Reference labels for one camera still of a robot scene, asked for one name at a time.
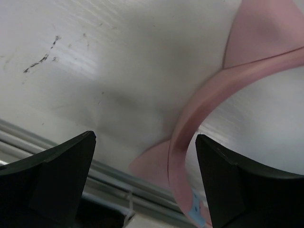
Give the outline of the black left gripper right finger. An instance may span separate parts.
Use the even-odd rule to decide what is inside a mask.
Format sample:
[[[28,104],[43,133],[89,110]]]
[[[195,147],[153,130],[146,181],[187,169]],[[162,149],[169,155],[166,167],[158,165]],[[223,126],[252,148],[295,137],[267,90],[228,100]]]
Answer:
[[[256,162],[202,134],[195,144],[213,227],[303,227],[303,175]]]

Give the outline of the aluminium table edge rail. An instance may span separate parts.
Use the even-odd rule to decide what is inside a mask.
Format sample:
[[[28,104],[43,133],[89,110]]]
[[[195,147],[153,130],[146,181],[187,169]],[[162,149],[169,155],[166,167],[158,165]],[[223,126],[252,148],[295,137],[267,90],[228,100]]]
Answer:
[[[0,122],[2,161],[26,158],[50,149],[57,143],[19,128],[4,120]],[[83,197],[95,203],[127,211],[129,200],[133,211],[179,228],[194,225],[181,212],[168,190],[121,172],[98,161],[92,161]]]

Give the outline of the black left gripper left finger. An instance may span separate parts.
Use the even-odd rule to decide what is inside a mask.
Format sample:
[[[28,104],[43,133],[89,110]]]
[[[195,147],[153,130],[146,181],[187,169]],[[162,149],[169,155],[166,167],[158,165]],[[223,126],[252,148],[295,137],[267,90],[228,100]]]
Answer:
[[[86,131],[0,168],[2,228],[71,228],[95,151]]]

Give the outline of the pink blue cat-ear headphones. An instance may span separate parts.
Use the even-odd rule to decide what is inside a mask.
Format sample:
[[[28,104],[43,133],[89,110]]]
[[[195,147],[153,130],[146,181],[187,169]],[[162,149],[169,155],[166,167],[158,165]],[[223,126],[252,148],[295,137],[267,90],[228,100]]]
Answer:
[[[212,227],[209,211],[186,175],[188,146],[204,119],[245,86],[304,64],[304,15],[292,0],[241,2],[226,44],[223,67],[183,109],[172,136],[137,157],[131,172],[170,189],[183,214],[198,228]]]

